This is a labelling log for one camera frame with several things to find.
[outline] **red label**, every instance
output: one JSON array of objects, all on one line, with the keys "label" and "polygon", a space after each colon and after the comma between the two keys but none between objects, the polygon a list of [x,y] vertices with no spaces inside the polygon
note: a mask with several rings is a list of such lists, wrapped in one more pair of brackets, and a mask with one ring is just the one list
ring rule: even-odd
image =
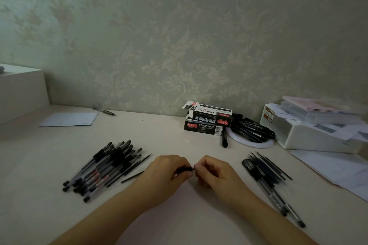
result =
[{"label": "red label", "polygon": [[217,123],[220,123],[220,124],[223,124],[223,125],[228,125],[228,124],[229,124],[229,122],[227,122],[227,121],[225,121],[225,120],[221,120],[221,119],[219,119],[219,120],[217,121]]}]

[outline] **clear plastic box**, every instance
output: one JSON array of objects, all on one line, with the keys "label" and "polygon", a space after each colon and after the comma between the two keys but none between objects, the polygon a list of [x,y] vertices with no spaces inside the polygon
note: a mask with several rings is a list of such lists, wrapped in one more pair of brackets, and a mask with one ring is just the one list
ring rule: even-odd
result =
[{"label": "clear plastic box", "polygon": [[361,124],[361,118],[358,114],[305,110],[288,101],[282,101],[281,107],[299,121],[310,124]]}]

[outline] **person's right hand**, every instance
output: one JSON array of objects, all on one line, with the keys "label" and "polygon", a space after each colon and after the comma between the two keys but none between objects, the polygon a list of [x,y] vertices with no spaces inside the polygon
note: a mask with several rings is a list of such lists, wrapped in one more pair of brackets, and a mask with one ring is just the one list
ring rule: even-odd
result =
[{"label": "person's right hand", "polygon": [[227,162],[204,156],[194,168],[198,183],[211,187],[218,198],[234,210],[242,208],[245,200],[256,197]]}]

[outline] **wallpaper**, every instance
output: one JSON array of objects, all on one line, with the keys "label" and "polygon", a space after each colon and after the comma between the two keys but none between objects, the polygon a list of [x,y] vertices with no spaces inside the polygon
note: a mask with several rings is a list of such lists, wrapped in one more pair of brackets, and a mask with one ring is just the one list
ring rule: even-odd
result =
[{"label": "wallpaper", "polygon": [[368,105],[367,0],[0,0],[0,62],[51,103],[259,118],[283,95]]}]

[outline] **box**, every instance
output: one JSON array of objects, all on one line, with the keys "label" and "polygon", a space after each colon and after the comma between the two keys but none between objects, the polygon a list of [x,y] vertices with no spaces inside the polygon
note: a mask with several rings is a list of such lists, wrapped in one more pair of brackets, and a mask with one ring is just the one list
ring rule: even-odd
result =
[{"label": "box", "polygon": [[184,130],[221,136],[223,127],[192,119],[189,117],[188,113],[185,119]]},{"label": "box", "polygon": [[230,127],[232,110],[208,106],[193,101],[186,102],[182,108],[189,110],[189,117],[192,119],[223,127]]},{"label": "box", "polygon": [[285,149],[358,153],[363,146],[359,140],[340,140],[320,131],[303,126],[300,121],[274,115],[265,104],[260,124],[276,134],[276,141]]},{"label": "box", "polygon": [[42,70],[0,65],[0,124],[49,105]]}]

